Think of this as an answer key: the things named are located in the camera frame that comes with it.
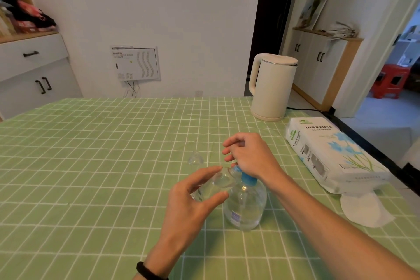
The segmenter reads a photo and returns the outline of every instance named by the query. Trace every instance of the painting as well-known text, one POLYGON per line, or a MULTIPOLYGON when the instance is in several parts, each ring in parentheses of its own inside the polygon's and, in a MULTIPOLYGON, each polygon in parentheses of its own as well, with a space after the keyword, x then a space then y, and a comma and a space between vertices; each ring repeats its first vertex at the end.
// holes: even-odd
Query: painting
POLYGON ((299 17, 297 26, 312 30, 327 0, 308 0, 299 17))

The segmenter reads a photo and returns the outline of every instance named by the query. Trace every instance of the electric kettle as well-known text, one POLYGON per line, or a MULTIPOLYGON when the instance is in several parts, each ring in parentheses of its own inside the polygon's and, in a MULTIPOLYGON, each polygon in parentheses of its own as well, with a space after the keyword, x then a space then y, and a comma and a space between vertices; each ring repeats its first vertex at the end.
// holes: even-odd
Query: electric kettle
POLYGON ((297 59, 289 56, 269 53, 255 56, 249 91, 254 96, 251 113, 256 118, 280 121, 284 117, 296 68, 297 59))

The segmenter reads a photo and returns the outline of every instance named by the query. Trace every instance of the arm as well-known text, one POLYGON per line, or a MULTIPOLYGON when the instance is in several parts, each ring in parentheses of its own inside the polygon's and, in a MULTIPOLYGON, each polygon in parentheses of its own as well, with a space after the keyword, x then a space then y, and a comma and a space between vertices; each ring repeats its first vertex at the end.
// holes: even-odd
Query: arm
MULTIPOLYGON (((144 266, 158 277, 169 276, 179 257, 197 237, 207 216, 229 197, 228 192, 218 192, 200 203, 190 196, 221 169, 221 166, 202 168, 171 188, 159 240, 144 261, 144 266)), ((138 273, 133 278, 143 279, 138 273)))
POLYGON ((420 279, 420 275, 375 240, 309 195, 280 167, 256 133, 227 139, 226 161, 236 160, 282 203, 337 279, 420 279))

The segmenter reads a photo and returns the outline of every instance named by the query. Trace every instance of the plastic stool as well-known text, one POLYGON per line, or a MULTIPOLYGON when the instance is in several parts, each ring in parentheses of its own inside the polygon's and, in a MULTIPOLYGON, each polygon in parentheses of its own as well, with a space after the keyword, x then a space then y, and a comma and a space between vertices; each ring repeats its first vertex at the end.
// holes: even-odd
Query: plastic stool
POLYGON ((370 89, 374 98, 383 98, 385 94, 395 94, 399 98, 405 81, 410 74, 410 66, 384 65, 370 89))

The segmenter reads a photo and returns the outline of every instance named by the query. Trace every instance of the checkered tablecloth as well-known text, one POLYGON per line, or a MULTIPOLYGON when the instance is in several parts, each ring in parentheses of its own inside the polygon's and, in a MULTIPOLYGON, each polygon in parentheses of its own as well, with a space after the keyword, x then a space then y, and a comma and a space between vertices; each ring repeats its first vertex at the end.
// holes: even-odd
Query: checkered tablecloth
MULTIPOLYGON (((255 131, 286 172, 343 216, 284 140, 289 117, 264 122, 251 98, 66 99, 0 123, 0 279, 131 279, 156 243, 168 192, 199 151, 223 163, 221 143, 255 131)), ((390 185, 377 191, 396 219, 357 226, 420 268, 419 223, 390 185)), ((261 224, 234 229, 217 208, 171 279, 327 279, 322 260, 269 193, 261 224)))

